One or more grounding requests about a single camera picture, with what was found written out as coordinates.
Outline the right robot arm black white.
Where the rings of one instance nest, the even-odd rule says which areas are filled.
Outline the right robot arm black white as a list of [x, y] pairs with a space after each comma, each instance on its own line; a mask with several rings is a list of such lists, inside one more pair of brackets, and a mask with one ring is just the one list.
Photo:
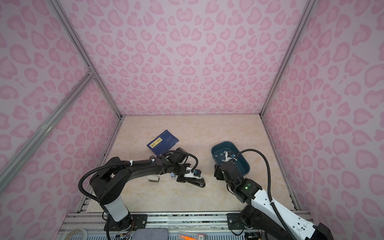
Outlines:
[[[259, 154], [267, 168], [267, 188], [245, 178], [236, 166], [240, 155], [246, 152]], [[225, 162], [215, 165], [215, 177], [225, 181], [227, 190], [246, 207], [240, 212], [244, 228], [258, 229], [277, 240], [332, 240], [331, 230], [324, 224], [314, 224], [299, 217], [272, 197], [272, 176], [270, 164], [263, 153], [246, 149], [239, 153], [225, 152]]]

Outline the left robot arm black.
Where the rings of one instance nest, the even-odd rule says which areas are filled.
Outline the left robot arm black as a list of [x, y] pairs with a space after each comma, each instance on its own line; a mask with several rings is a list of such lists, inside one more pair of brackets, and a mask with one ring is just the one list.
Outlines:
[[196, 156], [182, 148], [141, 161], [123, 161], [113, 157], [103, 166], [84, 174], [79, 180], [78, 189], [102, 207], [107, 215], [105, 232], [131, 230], [135, 226], [134, 218], [121, 196], [126, 183], [151, 175], [174, 174], [178, 183], [203, 188], [206, 183], [197, 168], [198, 163]]

